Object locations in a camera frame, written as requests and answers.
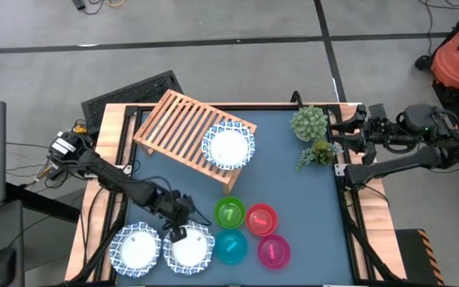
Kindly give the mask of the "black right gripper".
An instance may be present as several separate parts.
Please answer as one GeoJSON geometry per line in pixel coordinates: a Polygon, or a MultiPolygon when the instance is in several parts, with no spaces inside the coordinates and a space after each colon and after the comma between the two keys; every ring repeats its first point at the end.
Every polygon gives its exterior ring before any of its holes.
{"type": "Polygon", "coordinates": [[[353,135],[334,135],[333,141],[340,144],[343,148],[363,153],[361,158],[363,165],[370,165],[375,161],[377,151],[376,144],[382,144],[385,139],[388,119],[383,105],[365,105],[357,107],[358,116],[353,116],[349,120],[344,120],[332,124],[331,130],[345,133],[354,133],[359,129],[358,134],[353,135]]]}

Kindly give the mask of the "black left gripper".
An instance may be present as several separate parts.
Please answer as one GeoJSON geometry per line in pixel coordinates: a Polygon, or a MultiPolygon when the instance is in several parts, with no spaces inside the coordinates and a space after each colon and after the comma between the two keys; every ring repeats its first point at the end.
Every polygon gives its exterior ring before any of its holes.
{"type": "Polygon", "coordinates": [[[194,200],[190,195],[182,195],[179,191],[165,191],[153,203],[153,214],[165,220],[163,229],[171,229],[171,242],[179,242],[187,237],[185,224],[195,210],[194,200]]]}

